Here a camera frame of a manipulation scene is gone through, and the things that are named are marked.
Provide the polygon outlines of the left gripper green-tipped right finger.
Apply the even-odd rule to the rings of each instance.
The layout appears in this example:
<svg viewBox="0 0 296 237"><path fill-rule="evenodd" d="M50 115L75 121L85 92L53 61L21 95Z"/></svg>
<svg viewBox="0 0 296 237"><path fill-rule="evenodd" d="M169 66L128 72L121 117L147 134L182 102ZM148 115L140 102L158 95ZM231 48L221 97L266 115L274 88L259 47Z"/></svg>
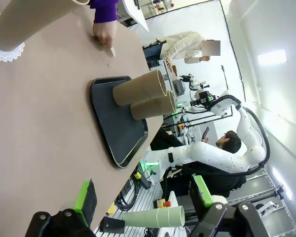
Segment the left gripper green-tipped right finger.
<svg viewBox="0 0 296 237"><path fill-rule="evenodd" d="M260 237L261 218L250 202L235 207L214 202L200 175L192 176L189 188L198 223L191 237L215 237L227 232L232 237Z"/></svg>

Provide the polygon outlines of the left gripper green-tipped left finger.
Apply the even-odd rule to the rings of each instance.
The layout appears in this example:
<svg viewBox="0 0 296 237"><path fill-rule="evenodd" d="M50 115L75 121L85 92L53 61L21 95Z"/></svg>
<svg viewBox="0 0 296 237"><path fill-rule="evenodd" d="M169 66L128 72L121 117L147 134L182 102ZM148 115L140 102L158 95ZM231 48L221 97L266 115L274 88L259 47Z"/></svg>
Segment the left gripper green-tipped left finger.
<svg viewBox="0 0 296 237"><path fill-rule="evenodd" d="M97 206L92 180L84 181L73 208L55 215L40 211L33 215L25 237L94 237L90 229Z"/></svg>

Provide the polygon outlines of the person's right hand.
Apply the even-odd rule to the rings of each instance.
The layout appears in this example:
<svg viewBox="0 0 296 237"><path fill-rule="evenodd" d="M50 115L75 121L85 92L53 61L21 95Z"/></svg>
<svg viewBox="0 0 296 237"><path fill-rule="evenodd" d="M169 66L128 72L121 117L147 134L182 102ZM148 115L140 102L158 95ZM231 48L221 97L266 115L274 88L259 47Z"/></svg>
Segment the person's right hand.
<svg viewBox="0 0 296 237"><path fill-rule="evenodd" d="M93 34L102 46L113 47L117 30L117 21L93 24Z"/></svg>

